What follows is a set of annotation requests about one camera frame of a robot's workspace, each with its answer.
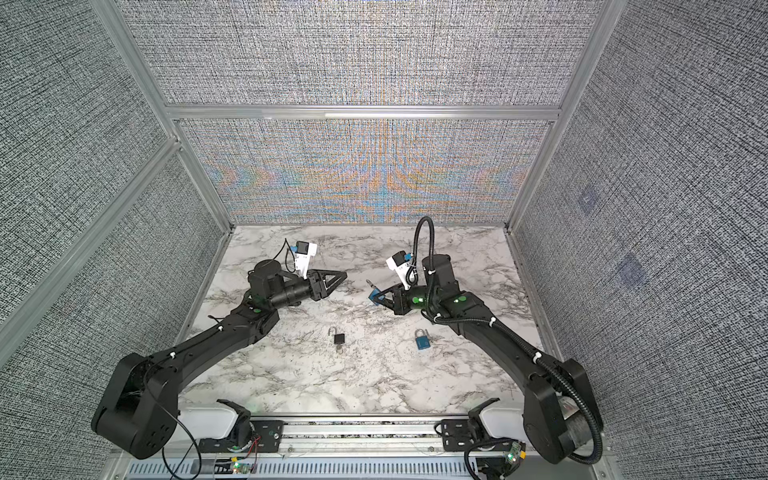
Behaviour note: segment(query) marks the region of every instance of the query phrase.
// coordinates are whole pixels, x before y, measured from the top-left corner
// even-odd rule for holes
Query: side wall
[[[765,473],[767,25],[630,2],[515,232],[626,478]]]
[[[6,3],[0,18],[2,326],[166,135],[87,1]],[[219,239],[168,159],[0,366],[0,478],[98,476],[111,444],[90,420],[114,365],[173,343]]]

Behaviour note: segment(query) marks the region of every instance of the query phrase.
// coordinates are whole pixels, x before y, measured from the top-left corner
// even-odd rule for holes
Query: open padlock
[[[333,344],[336,345],[336,352],[341,353],[341,345],[344,344],[344,334],[336,333],[336,327],[332,326],[328,329],[328,335],[333,335]]]
[[[429,337],[427,335],[426,330],[416,329],[416,346],[418,346],[419,350],[428,349],[431,346],[429,345]]]

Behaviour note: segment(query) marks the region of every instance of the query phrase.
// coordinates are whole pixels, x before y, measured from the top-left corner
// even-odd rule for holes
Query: blue padlock
[[[419,350],[428,349],[431,345],[429,345],[429,337],[427,337],[427,331],[422,329],[416,330],[416,346],[419,348]]]

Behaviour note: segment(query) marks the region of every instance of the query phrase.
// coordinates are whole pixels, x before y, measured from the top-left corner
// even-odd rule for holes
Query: white marble tabletop
[[[398,282],[385,261],[411,250],[413,230],[238,227],[190,336],[214,324],[208,315],[226,316],[241,301],[247,271],[272,258],[284,237],[292,245],[318,244],[310,268],[345,270],[349,277],[327,299],[282,309],[266,338],[200,375],[180,403],[229,399],[254,413],[457,413],[495,396],[521,402],[518,387],[475,344],[447,326],[431,325],[416,311],[395,316],[368,300],[366,279],[380,289]],[[419,262],[428,249],[427,233],[425,226]],[[502,228],[437,227],[435,237],[435,252],[451,256],[461,288],[480,296],[499,319],[541,348]],[[331,326],[346,334],[341,353],[328,334]],[[416,348],[416,329],[428,330],[431,348]]]

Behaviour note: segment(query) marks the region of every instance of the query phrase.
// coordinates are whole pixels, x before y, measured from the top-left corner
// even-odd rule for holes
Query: textured gray wall panel
[[[0,478],[98,476],[111,444],[91,416],[114,366],[172,344],[219,238],[170,159],[0,371]]]
[[[88,2],[0,18],[2,323],[165,134]]]
[[[768,474],[767,25],[630,2],[518,231],[626,478]]]
[[[120,0],[172,103],[559,104],[601,0]]]
[[[544,121],[185,120],[233,221],[501,223]]]

